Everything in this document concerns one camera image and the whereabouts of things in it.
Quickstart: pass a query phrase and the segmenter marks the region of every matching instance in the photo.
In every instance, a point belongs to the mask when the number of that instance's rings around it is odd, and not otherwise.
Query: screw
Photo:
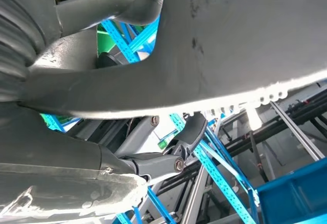
[[[174,169],[176,172],[180,173],[182,172],[184,168],[184,161],[182,158],[177,158],[174,162]]]
[[[152,126],[157,126],[159,124],[159,116],[152,117],[150,123]]]

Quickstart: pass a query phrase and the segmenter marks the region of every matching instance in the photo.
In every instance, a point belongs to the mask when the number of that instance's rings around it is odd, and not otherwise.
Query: black cable
[[[253,131],[250,131],[250,140],[260,175],[262,177],[262,179],[264,179],[264,182],[269,182],[268,177],[267,177],[266,172],[264,172],[264,167],[262,166],[261,159],[260,158],[258,147],[253,137]]]
[[[313,118],[310,119],[310,122],[316,127],[317,130],[319,130],[321,134],[322,134],[325,138],[327,138],[327,130],[325,129],[324,127],[322,127],[322,125],[320,125],[318,121],[316,121],[316,119]]]
[[[320,119],[320,121],[322,121],[322,123],[324,123],[325,125],[327,126],[327,118],[325,118],[322,115],[318,116],[319,119]]]
[[[183,201],[183,198],[184,197],[185,192],[187,189],[187,186],[189,186],[190,180],[187,180],[185,182],[185,185],[184,186],[183,190],[180,193],[180,196],[178,198],[178,201],[177,202],[176,208],[174,209],[174,212],[177,213],[179,208],[180,207],[181,202]]]

